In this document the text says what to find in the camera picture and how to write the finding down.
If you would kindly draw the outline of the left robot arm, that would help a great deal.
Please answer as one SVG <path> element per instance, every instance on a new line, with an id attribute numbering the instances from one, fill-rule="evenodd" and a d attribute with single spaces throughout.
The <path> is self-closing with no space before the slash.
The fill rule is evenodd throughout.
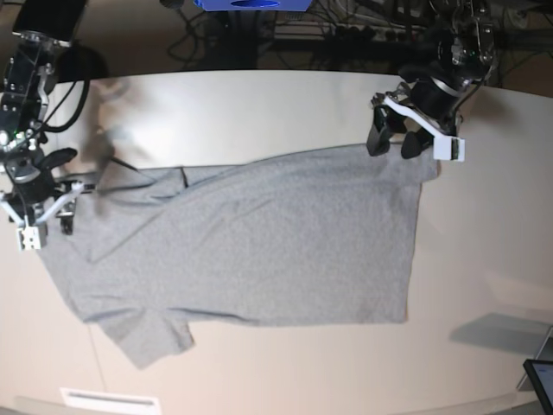
<path id="1" fill-rule="evenodd" d="M 430 150 L 437 161 L 462 162 L 461 107 L 485 83 L 495 63 L 493 23 L 484 1 L 445 1 L 418 43 L 421 57 L 400 67 L 400 82 L 371 100 L 370 156 L 387 153 L 392 140 L 402 158 Z"/>

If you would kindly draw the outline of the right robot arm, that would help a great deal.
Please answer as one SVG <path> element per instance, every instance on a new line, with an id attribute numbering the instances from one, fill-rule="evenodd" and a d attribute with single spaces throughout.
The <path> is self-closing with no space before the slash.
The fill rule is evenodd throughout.
<path id="1" fill-rule="evenodd" d="M 1 194 L 1 207 L 16 226 L 22 251 L 41 250 L 47 244 L 48 221 L 57 218 L 65 235 L 73 232 L 76 199 L 86 191 L 79 180 L 58 180 L 55 169 L 78 154 L 62 148 L 49 154 L 42 146 L 49 132 L 63 132 L 79 118 L 90 90 L 89 73 L 75 113 L 59 126 L 49 124 L 49 95 L 57 79 L 60 51 L 73 51 L 74 37 L 85 13 L 85 1 L 25 1 L 12 33 L 18 40 L 3 74 L 1 96 L 1 166 L 12 189 Z"/>

